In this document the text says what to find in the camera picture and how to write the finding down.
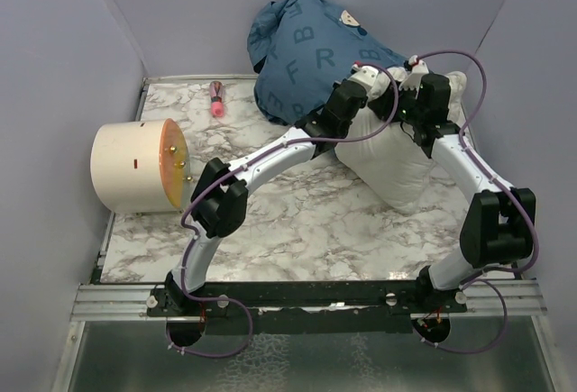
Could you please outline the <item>pink small bottle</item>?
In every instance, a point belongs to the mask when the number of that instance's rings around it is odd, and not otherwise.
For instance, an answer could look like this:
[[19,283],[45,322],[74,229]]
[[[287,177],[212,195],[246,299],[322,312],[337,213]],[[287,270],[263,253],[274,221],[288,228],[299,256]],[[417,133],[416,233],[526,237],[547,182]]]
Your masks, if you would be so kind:
[[222,117],[224,115],[224,86],[220,81],[210,83],[209,96],[211,101],[211,114],[214,117]]

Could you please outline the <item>aluminium frame rail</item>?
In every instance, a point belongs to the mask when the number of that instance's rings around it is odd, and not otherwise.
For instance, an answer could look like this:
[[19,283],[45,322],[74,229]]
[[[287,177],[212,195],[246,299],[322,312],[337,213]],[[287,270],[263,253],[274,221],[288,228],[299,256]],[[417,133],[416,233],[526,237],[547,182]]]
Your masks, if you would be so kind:
[[73,303],[72,322],[146,321],[146,300],[162,284],[81,285]]

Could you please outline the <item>white pillow with red logo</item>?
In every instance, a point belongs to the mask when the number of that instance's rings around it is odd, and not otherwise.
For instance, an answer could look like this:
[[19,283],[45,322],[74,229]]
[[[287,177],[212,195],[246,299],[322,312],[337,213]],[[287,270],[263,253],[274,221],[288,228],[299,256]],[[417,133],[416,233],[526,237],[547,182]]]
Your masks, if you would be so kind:
[[[444,74],[451,87],[448,119],[464,121],[462,98],[467,77],[461,71]],[[359,138],[376,132],[384,122],[368,104],[361,109],[349,128],[347,138]],[[411,127],[391,123],[383,132],[365,141],[340,142],[336,158],[352,170],[388,206],[402,214],[417,210],[420,197],[428,186],[435,163],[412,141]]]

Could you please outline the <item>cream cylinder with orange lid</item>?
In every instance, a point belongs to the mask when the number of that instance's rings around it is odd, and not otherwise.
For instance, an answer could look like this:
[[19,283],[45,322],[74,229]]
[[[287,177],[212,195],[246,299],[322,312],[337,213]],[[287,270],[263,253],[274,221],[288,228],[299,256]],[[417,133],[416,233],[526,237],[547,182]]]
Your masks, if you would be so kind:
[[100,201],[117,214],[178,211],[190,196],[188,145],[170,118],[101,126],[90,174]]

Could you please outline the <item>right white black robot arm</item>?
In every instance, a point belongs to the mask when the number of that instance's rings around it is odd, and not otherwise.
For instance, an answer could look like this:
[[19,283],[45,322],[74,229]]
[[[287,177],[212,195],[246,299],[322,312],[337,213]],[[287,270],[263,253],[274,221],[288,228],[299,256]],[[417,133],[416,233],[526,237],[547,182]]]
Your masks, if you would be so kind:
[[483,272],[535,252],[535,194],[492,171],[450,120],[450,94],[447,77],[411,74],[398,85],[395,114],[412,128],[414,143],[448,173],[469,204],[458,249],[423,268],[416,280],[418,303],[431,308],[443,305],[460,285]]

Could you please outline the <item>blue lettered pillowcase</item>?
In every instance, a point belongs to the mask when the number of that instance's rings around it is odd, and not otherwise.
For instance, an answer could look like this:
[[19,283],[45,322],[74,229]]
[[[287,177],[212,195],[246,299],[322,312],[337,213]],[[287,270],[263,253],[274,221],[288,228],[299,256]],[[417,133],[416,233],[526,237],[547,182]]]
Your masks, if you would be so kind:
[[281,125],[323,106],[354,62],[391,68],[405,60],[329,0],[266,4],[253,20],[247,50],[258,74],[255,103],[268,121]]

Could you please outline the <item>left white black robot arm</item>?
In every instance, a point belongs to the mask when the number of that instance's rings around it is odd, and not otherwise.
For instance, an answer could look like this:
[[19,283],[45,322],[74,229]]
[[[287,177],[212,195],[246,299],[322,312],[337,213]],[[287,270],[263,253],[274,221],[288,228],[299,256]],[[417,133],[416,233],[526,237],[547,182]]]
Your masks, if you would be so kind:
[[181,217],[181,225],[192,232],[191,240],[165,281],[177,309],[201,299],[195,292],[206,283],[221,241],[243,224],[249,197],[284,171],[344,141],[353,118],[367,103],[370,88],[354,77],[335,83],[321,110],[301,118],[276,141],[243,158],[228,163],[215,158],[205,165]]

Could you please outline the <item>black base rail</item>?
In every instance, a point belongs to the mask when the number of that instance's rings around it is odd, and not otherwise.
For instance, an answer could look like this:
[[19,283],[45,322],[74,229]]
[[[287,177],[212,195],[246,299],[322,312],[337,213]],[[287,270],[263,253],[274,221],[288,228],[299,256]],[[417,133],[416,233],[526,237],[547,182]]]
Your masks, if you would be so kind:
[[413,280],[212,282],[185,296],[154,287],[147,315],[213,335],[410,333],[411,317],[463,313],[454,291],[424,296]]

